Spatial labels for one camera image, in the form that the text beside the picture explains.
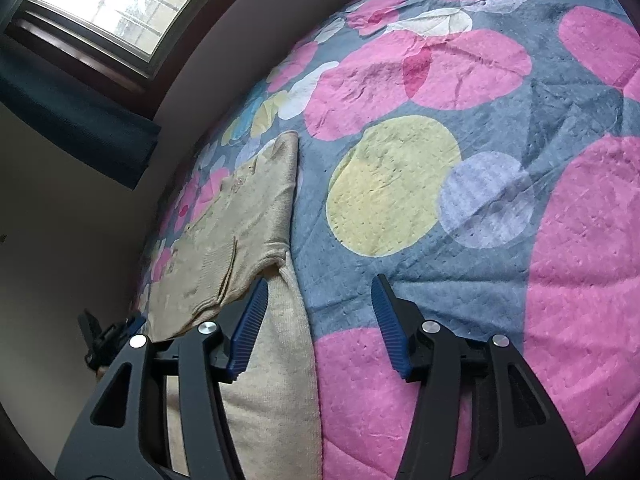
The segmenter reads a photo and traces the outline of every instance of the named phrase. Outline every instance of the gray wall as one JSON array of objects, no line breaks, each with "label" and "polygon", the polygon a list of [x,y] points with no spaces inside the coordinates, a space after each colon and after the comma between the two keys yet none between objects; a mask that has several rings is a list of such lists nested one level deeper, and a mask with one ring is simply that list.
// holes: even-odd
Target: gray wall
[{"label": "gray wall", "polygon": [[126,312],[156,201],[194,142],[348,0],[238,0],[185,65],[156,116],[159,145],[128,190],[39,136],[0,105],[0,401],[53,468],[94,387],[76,315]]}]

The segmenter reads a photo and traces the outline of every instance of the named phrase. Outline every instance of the dark blue curtain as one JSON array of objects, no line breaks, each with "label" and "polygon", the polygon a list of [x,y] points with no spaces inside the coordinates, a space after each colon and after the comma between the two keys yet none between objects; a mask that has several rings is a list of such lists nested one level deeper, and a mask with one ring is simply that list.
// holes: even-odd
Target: dark blue curtain
[{"label": "dark blue curtain", "polygon": [[[0,33],[19,1],[0,0]],[[0,40],[0,102],[62,150],[131,189],[160,130],[6,36]]]}]

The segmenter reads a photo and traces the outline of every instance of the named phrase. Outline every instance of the bedsheet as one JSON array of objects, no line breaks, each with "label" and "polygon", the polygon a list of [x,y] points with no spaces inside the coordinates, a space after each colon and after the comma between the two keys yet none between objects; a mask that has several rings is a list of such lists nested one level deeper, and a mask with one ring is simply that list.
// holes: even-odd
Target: bedsheet
[{"label": "bedsheet", "polygon": [[639,67],[616,0],[354,0],[207,133],[136,306],[222,178],[296,130],[324,478],[392,478],[411,423],[417,387],[370,305],[379,272],[457,335],[506,334],[591,470],[640,401]]}]

